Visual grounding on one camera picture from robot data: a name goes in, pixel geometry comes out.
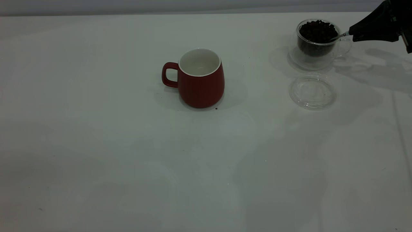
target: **mug rim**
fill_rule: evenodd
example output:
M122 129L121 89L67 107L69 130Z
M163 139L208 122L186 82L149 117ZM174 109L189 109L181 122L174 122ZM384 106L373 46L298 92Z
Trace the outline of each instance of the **mug rim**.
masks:
M180 66L180 61L182 60L182 58L183 58L187 53L189 53L189 52L191 52L191 51L195 51L195 50L208 50L208 51L214 53L214 54L219 58L219 65L217 66L217 68L216 68L215 70L213 70L212 72L210 72L210 73L208 73L208 74L205 74L205 75L192 75L192 74L189 74L189 73L185 72L185 71L182 69L182 67ZM220 68L220 66L222 66L222 59L220 58L220 56L219 56L216 52L214 52L214 51L212 51L212 50L210 50L210 49L207 49L207 48L198 47L198 48L190 49L189 51L185 52L185 53L180 57L179 62L178 62L178 66L179 66L179 69L180 69L184 74L186 74L186 75L188 75L188 76L204 77L204 76L208 76L208 75L211 75L211 74L215 73L215 72Z
M297 26L297 28L296 28L297 36L299 36L299 38L303 39L303 40L304 40L305 42L307 42L307 43L311 43L311 44L318 45L318 46L328 46L328 45L332 45L332 44L335 44L335 43L337 43L338 41L340 41L340 39L336 39L336 40L334 40L334 41L332 41L332 42L329 42L329 43L315 43L315 42L312 42L312 41L306 39L305 37L303 37L303 36L300 34L300 28L302 27L302 25L303 25L304 23L306 23L306 22L311 22L311 21L318 21L318 20L320 20L320 21L322 21L322 22L325 22L325 23L330 23L330 24L332 24L333 26L335 26L335 29L337 30L338 35L340 35L340 32L341 32L341 31L340 31L340 28L339 28L336 24L334 24L334 23L332 23L332 22L329 22L328 20L324 20L324 19L306 19L306 20L303 20L302 22L300 22L300 23L298 24L298 26Z

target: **white tabletop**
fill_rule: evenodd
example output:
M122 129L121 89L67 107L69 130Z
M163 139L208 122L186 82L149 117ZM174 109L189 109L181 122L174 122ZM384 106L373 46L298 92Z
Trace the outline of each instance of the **white tabletop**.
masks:
M412 231L403 42L354 43L327 110L288 94L298 23L366 15L0 18L0 231ZM225 69L205 110L161 81L196 47Z

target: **glass cup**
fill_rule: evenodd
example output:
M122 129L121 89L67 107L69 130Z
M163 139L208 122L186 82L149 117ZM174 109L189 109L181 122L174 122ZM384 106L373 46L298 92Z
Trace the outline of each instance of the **glass cup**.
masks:
M314 43L300 34L300 28L312 21L320 20L335 26L336 32L342 32L338 26L321 19L307 19L296 28L289 45L289 56L298 66L307 70L320 70L329 66L337 57L345 55L352 47L350 38L340 38L330 43Z

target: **red mug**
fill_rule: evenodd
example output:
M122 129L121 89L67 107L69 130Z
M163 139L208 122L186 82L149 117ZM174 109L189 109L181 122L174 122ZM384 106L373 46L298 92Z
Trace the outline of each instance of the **red mug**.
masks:
M166 77L167 69L178 71L178 81ZM185 53L179 63L166 63L162 70L163 84L178 88L182 99L195 108L216 104L225 90L222 60L209 49L197 48Z

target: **spoon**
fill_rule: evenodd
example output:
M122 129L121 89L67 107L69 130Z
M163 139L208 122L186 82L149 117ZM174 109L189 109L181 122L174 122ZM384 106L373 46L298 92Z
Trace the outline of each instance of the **spoon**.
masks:
M343 34L341 34L341 35L339 35L339 36L336 36L336 37L331 38L330 41L335 41L335 40L337 40L337 39L339 39L339 38L342 38L342 37L345 37L345 36L349 36L349 31L347 31L347 32L345 32L345 33L343 33Z

